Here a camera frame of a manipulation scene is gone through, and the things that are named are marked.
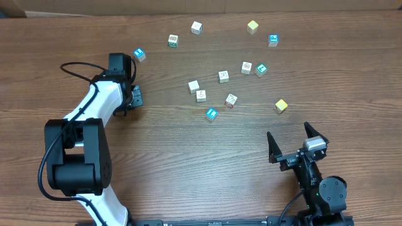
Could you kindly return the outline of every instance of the wooden plank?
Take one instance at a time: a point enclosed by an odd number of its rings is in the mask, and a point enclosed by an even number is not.
[[[254,35],[246,31],[252,19],[259,23]],[[193,21],[204,26],[200,36],[190,32]],[[356,225],[401,225],[400,24],[397,11],[2,20],[0,225],[90,220],[78,203],[49,201],[36,184],[43,126],[88,90],[59,66],[106,67],[108,53],[137,47],[147,57],[135,82],[144,106],[106,127],[111,184],[135,219],[280,214],[298,186],[293,172],[268,163],[266,131],[290,153],[302,145],[308,121],[331,141],[321,173],[348,182],[346,214]],[[280,35],[278,47],[268,48],[269,33]],[[167,46],[169,34],[180,37],[177,49]],[[269,71],[241,74],[243,61]],[[222,70],[229,83],[219,84]],[[207,91],[205,103],[188,90],[195,79]],[[238,97],[233,109],[224,105],[228,93]],[[273,110],[279,99],[289,104],[282,115]],[[220,112],[213,123],[204,115],[209,107]],[[302,208],[299,200],[290,214]]]

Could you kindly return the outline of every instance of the yellow cube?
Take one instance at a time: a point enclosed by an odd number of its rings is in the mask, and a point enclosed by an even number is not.
[[[247,31],[250,34],[254,34],[258,30],[258,24],[255,21],[251,21],[249,24],[247,24]]]
[[[276,113],[280,114],[282,113],[286,108],[288,107],[288,104],[284,100],[280,100],[275,104],[275,110]]]

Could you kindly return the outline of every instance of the wooden table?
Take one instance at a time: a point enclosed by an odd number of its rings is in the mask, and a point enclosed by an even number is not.
[[[254,35],[246,31],[252,19]],[[190,32],[193,21],[204,25],[200,36]],[[268,48],[270,33],[280,36],[276,48]],[[177,49],[168,47],[169,34],[179,36]],[[0,20],[0,225],[90,220],[76,202],[47,200],[36,183],[45,123],[88,91],[59,66],[107,67],[109,53],[139,46],[146,60],[135,83],[144,106],[106,127],[111,185],[135,219],[279,215],[298,186],[292,171],[268,163],[266,132],[292,153],[308,121],[331,142],[321,173],[348,183],[345,214],[356,225],[402,224],[402,14],[368,11]],[[269,72],[241,74],[243,61]],[[229,83],[218,83],[221,70]],[[188,91],[192,80],[206,102]],[[229,93],[238,96],[233,109],[224,105]],[[278,115],[280,99],[289,107]],[[213,123],[209,107],[219,111]],[[300,199],[288,214],[304,208]]]

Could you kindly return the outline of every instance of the cube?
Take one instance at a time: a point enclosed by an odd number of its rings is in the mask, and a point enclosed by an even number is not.
[[[216,119],[216,117],[218,116],[218,111],[213,108],[210,108],[209,110],[207,110],[205,115],[207,116],[207,119],[209,121],[213,122]]]
[[[139,62],[145,59],[145,52],[141,48],[138,48],[136,51],[133,52],[134,58]]]
[[[255,21],[250,21],[249,24],[247,24],[247,31],[250,34],[254,34],[258,30],[258,24]]]
[[[191,33],[200,35],[201,31],[202,31],[202,23],[194,21],[193,25],[191,26]]]
[[[197,95],[197,102],[205,102],[207,101],[207,93],[205,93],[205,90],[197,90],[196,91]]]
[[[275,104],[275,110],[276,113],[280,114],[282,113],[286,108],[288,107],[288,104],[284,100],[280,100]]]
[[[256,67],[256,75],[261,78],[268,71],[268,67],[266,67],[263,63],[260,63]]]
[[[250,71],[251,71],[251,65],[253,65],[253,64],[248,63],[248,62],[243,62],[243,65],[241,67],[241,73],[249,75]]]
[[[195,91],[200,89],[200,86],[197,81],[193,81],[188,83],[188,88],[190,89],[190,93],[194,94]]]
[[[278,35],[269,35],[268,39],[268,47],[276,47],[279,42],[279,36]]]
[[[218,72],[219,83],[225,83],[229,81],[229,74],[227,71]]]
[[[226,98],[225,105],[230,108],[233,108],[234,103],[236,103],[236,101],[237,101],[237,97],[233,94],[229,94]]]
[[[169,35],[168,44],[170,47],[177,48],[178,46],[178,36],[177,35]]]

